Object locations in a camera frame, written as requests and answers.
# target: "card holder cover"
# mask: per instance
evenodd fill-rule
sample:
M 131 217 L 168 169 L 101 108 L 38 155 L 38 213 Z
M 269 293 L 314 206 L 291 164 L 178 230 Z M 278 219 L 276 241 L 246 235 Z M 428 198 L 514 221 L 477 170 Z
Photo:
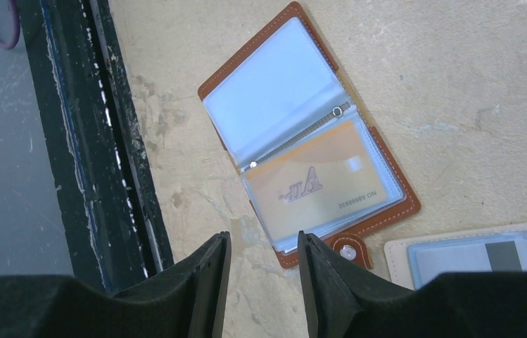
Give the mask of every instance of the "card holder cover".
M 392 282 L 409 289 L 447 271 L 527 271 L 527 223 L 398 239 L 385 252 Z
M 290 268 L 297 263 L 294 251 L 297 229 L 314 233 L 322 229 L 322 238 L 330 246 L 337 251 L 343 246 L 354 248 L 355 262 L 370 268 L 361 237 L 420 210 L 418 198 L 377 132 L 362 101 L 300 4 L 289 4 L 203 83 L 198 94 L 222 145 L 243 178 L 251 205 L 282 267 Z M 331 149 L 327 149 L 327 144 L 332 143 L 332 137 L 327 135 L 339 128 L 342 130 L 334 136 L 349 134 L 343 142 L 359 149 L 358 155 L 346 158 L 350 162 L 343 161 L 344 158 L 328 160 Z M 334 142 L 334 152 L 342 151 L 348 155 L 343 151 L 347 147 L 336 148 L 336 145 Z M 312 149 L 326 149 L 319 154 L 329 157 L 320 158 Z M 289 183 L 289 176 L 295 176 L 300 171 L 304 170 L 304 176 L 308 178 L 310 168 L 315 166 L 311 163 L 323 167 L 325 173 L 331 170 L 346 173 L 343 165 L 349 168 L 364 165 L 369 172 L 368 177 L 377 176 L 381 181 L 380 187 L 376 185 L 379 188 L 370 191 L 376 192 L 372 196 L 377 200 L 372 205 L 374 209 L 367 209 L 366 213 L 359 210 L 358 214 L 341 213 L 341 206 L 363 206 L 361 196 L 366 194 L 341 197 L 338 196 L 340 189 L 330 189 L 331 184 L 323 188 L 323 193 L 307 194 L 299 201 L 291 201 L 299 194 L 294 187 L 273 191 L 283 187 L 282 184 L 288 184 L 286 188 L 293 186 Z M 258 174 L 269 172 L 270 168 L 275 171 L 272 176 L 262 178 L 267 174 Z M 354 182 L 354 186 L 361 187 L 361 190 L 373 187 L 370 184 L 373 179 L 363 180 L 358 174 L 351 175 L 352 181 L 325 177 L 342 187 L 346 187 L 345 182 Z M 280 185 L 268 189 L 273 183 Z M 311 185 L 302 187 L 314 189 Z M 285 207 L 274 200 L 289 202 L 291 206 Z M 331 212 L 335 217 L 318 212 L 317 218 L 307 218 L 307 208 L 325 206 L 320 203 L 327 201 L 332 201 Z M 279 210 L 287 219 L 297 220 L 301 215 L 303 221 L 296 225 L 294 222 L 283 222 L 281 217 L 274 215 Z

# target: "white paint flecks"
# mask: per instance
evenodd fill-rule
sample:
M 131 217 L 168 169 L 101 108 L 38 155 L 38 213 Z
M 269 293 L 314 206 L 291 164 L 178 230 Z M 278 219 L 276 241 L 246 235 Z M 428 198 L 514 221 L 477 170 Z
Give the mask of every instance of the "white paint flecks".
M 120 155 L 118 154 L 118 148 L 114 148 L 114 155 L 116 156 L 116 164 L 118 164 L 118 169 L 122 170 L 122 162 L 120 162 Z
M 110 109 L 106 108 L 104 113 L 106 114 L 106 123 L 108 123 L 109 127 L 112 127 L 112 120 L 110 120 Z
M 495 108 L 491 111 L 493 115 L 499 115 L 500 114 L 500 104 L 497 104 Z
M 46 29 L 46 40 L 47 40 L 47 43 L 48 43 L 48 59 L 52 63 L 52 75 L 53 75 L 53 78 L 54 78 L 54 83 L 56 83 L 56 87 L 58 89 L 58 95 L 61 98 L 61 113 L 63 115 L 64 121 L 66 121 L 67 120 L 67 114 L 66 114 L 66 109 L 65 109 L 64 100 L 63 100 L 63 89 L 61 87 L 60 80 L 58 79 L 58 71 L 56 70 L 56 62 L 54 61 L 55 58 L 54 58 L 54 55 L 52 54 L 53 42 L 50 40 L 50 35 L 51 34 L 47 30 L 47 27 L 44 26 L 44 28 Z M 72 157 L 73 157 L 73 159 L 75 161 L 75 178 L 77 180 L 77 187 L 78 187 L 79 191 L 83 194 L 85 192 L 85 189 L 83 187 L 82 180 L 81 180 L 80 166 L 79 166 L 78 160 L 77 160 L 77 158 L 75 156 L 74 147 L 73 147 L 73 144 L 72 144 L 73 140 L 71 139 L 70 126 L 67 123 L 65 123 L 64 124 L 64 128 L 65 128 L 66 135 L 67 135 L 66 142 L 67 142 L 67 146 L 68 146 L 68 151 L 72 155 Z M 96 248 L 96 238 L 95 238 L 93 230 L 91 228 L 91 215 L 89 213 L 89 209 L 85 208 L 84 212 L 85 212 L 85 216 L 87 217 L 87 220 L 88 220 L 88 222 L 87 222 L 87 229 L 89 230 L 89 245 L 91 246 L 91 250 L 94 252 L 95 257 L 99 257 L 99 255 L 97 253 L 97 248 Z M 101 279 L 101 283 L 102 283 L 102 285 L 104 287 L 107 287 L 106 283 L 105 283 L 105 280 L 103 278 Z

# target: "beige floor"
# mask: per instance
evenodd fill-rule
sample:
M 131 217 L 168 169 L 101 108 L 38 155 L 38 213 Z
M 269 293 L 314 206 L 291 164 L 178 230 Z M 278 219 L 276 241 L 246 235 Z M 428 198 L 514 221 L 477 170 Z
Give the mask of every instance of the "beige floor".
M 110 0 L 176 260 L 229 230 L 227 337 L 306 337 L 197 88 L 287 0 Z M 368 238 L 527 221 L 527 0 L 302 1 L 424 204 Z

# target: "purple cord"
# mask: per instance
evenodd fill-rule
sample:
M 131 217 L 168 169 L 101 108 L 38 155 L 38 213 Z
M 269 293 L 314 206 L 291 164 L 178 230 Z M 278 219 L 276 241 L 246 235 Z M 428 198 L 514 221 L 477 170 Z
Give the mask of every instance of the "purple cord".
M 4 41 L 0 39 L 0 47 L 2 49 L 13 49 L 19 42 L 20 20 L 19 20 L 19 12 L 17 10 L 17 5 L 15 4 L 15 0 L 7 0 L 7 1 L 8 1 L 8 7 L 11 10 L 11 17 L 13 19 L 13 36 L 11 37 L 11 40 L 8 43 L 4 43 Z

